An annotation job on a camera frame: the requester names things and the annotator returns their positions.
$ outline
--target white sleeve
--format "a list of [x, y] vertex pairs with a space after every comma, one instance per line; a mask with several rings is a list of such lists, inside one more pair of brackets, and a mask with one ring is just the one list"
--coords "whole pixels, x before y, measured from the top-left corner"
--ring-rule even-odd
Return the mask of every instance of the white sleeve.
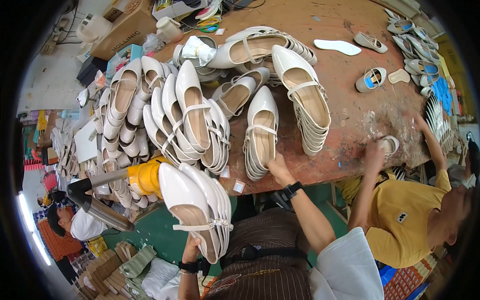
[[315, 300], [384, 299], [382, 281], [360, 227], [323, 249], [309, 281]]
[[88, 240], [107, 230], [107, 225], [79, 209], [73, 216], [70, 234], [77, 240]]

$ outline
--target brown striped apron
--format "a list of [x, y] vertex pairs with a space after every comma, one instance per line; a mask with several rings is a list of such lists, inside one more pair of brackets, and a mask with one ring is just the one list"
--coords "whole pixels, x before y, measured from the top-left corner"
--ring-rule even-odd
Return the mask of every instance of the brown striped apron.
[[[246, 245], [257, 249], [310, 245], [297, 216], [272, 208], [234, 224], [225, 257], [240, 254]], [[307, 262], [299, 257], [269, 255], [227, 266], [211, 286], [205, 300], [214, 299], [311, 299]]]

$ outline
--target hand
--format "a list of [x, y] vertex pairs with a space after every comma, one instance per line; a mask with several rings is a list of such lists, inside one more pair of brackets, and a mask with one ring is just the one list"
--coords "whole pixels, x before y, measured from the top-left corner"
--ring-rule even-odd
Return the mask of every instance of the hand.
[[200, 255], [200, 249], [198, 249], [197, 246], [200, 245], [200, 242], [201, 240], [199, 238], [194, 238], [190, 233], [188, 234], [185, 250], [183, 250], [183, 256], [181, 258], [182, 263], [194, 263], [197, 261]]
[[413, 127], [418, 130], [418, 131], [423, 131], [428, 128], [427, 122], [421, 117], [420, 113], [414, 110], [405, 110], [402, 112], [402, 116], [407, 119], [408, 124], [414, 120], [414, 123], [412, 124]]
[[384, 167], [384, 149], [380, 147], [380, 142], [370, 142], [367, 144], [364, 156], [365, 175], [377, 176]]
[[267, 168], [270, 170], [270, 173], [272, 173], [275, 181], [282, 187], [286, 187], [287, 185], [294, 184], [296, 182], [292, 174], [290, 174], [287, 165], [285, 164], [283, 155], [281, 155], [278, 151], [276, 151], [276, 158], [267, 163]]

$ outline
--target bracelet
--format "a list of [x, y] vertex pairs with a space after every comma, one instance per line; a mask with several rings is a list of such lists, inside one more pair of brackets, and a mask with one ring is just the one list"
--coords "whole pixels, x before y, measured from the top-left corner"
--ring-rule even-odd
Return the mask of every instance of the bracelet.
[[198, 271], [195, 272], [195, 273], [188, 273], [188, 272], [184, 272], [183, 270], [180, 270], [180, 272], [184, 275], [197, 275]]

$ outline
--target yellow t-shirt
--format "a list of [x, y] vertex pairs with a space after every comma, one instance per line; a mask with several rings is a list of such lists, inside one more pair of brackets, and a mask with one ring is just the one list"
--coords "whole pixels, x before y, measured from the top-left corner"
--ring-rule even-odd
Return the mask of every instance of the yellow t-shirt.
[[440, 209], [443, 196], [451, 189], [446, 170], [437, 174], [435, 187], [403, 180], [388, 180], [376, 187], [366, 234], [373, 257], [393, 268], [404, 268], [431, 253], [428, 215]]

